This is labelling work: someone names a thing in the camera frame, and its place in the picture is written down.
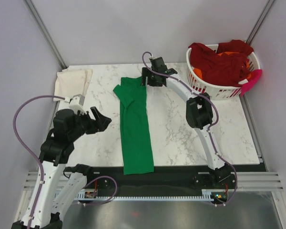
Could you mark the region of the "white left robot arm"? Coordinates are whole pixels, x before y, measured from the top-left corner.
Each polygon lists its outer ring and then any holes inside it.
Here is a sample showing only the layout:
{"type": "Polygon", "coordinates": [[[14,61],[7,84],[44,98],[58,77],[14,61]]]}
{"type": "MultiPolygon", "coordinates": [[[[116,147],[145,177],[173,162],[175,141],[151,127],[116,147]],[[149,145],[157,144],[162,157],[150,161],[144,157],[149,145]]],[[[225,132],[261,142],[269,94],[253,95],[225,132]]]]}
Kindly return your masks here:
{"type": "Polygon", "coordinates": [[[83,135],[103,132],[111,119],[102,115],[96,107],[89,112],[72,109],[59,110],[53,119],[53,129],[41,145],[38,162],[41,164],[32,199],[21,220],[13,229],[61,229],[66,212],[76,195],[84,187],[94,185],[92,167],[77,164],[71,168],[71,176],[58,195],[56,191],[66,168],[74,142],[83,135]]]}

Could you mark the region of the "green t shirt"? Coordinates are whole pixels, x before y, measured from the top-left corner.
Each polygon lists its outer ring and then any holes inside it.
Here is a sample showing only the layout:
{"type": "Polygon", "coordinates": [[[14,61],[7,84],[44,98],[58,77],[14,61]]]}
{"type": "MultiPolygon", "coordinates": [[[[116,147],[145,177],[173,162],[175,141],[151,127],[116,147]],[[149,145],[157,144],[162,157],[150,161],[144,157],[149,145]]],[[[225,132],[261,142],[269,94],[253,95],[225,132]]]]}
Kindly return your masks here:
{"type": "Polygon", "coordinates": [[[120,135],[125,175],[154,171],[146,109],[147,91],[141,78],[121,78],[113,92],[120,100],[120,135]]]}

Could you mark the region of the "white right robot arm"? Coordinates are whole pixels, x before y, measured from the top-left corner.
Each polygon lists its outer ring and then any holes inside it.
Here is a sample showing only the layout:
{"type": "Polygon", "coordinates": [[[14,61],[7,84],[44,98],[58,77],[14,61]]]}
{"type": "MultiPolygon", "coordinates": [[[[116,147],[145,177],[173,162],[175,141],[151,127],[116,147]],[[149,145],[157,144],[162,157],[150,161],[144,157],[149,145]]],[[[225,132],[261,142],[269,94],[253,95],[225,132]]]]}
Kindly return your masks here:
{"type": "Polygon", "coordinates": [[[173,68],[167,70],[171,75],[156,74],[153,70],[143,67],[141,85],[153,87],[165,86],[173,90],[185,103],[185,117],[188,125],[196,131],[202,143],[208,167],[217,171],[227,166],[220,156],[212,126],[219,121],[216,107],[207,93],[200,93],[185,83],[173,68]]]}

